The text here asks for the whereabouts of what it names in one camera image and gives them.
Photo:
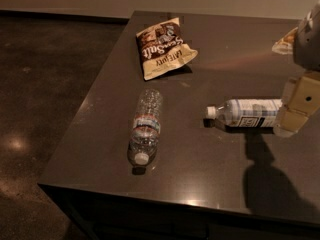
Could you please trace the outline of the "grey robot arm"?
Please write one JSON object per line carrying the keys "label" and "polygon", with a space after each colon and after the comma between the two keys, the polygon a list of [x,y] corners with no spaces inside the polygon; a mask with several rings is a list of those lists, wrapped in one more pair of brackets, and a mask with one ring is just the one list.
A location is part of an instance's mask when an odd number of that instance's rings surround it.
{"label": "grey robot arm", "polygon": [[293,62],[305,70],[286,82],[273,127],[275,135],[291,137],[320,109],[320,1],[296,28],[272,46],[272,51],[291,55]]}

